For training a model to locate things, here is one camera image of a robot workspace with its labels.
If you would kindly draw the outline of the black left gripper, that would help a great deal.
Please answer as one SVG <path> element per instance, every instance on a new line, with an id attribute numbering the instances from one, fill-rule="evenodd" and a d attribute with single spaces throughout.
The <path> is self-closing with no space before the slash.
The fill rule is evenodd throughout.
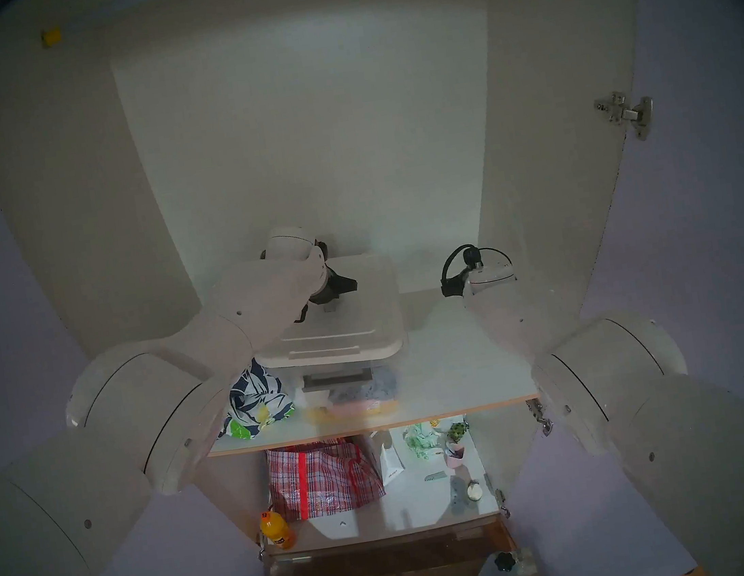
<path id="1" fill-rule="evenodd" d="M 316 292 L 316 305 L 326 305 L 339 297 L 343 293 L 356 292 L 358 289 L 357 281 L 350 277 L 338 275 L 335 270 L 331 269 L 328 264 L 325 267 L 325 284 Z"/>

